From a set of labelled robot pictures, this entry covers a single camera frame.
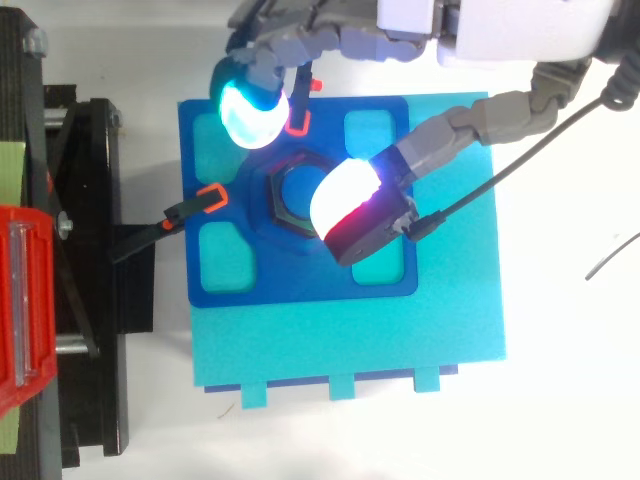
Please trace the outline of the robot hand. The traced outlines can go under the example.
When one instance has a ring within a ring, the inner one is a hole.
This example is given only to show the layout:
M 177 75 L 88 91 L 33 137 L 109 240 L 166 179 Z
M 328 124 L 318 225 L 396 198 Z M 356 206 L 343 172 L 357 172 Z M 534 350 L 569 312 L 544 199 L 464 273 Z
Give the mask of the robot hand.
M 411 62 L 429 42 L 441 60 L 529 60 L 531 86 L 453 107 L 368 160 L 345 160 L 316 190 L 313 227 L 334 259 L 353 265 L 444 220 L 420 216 L 407 189 L 474 143 L 512 143 L 560 129 L 604 38 L 611 1 L 245 1 L 233 13 L 209 92 L 239 146 L 272 143 L 296 113 L 288 70 L 336 51 L 358 61 Z

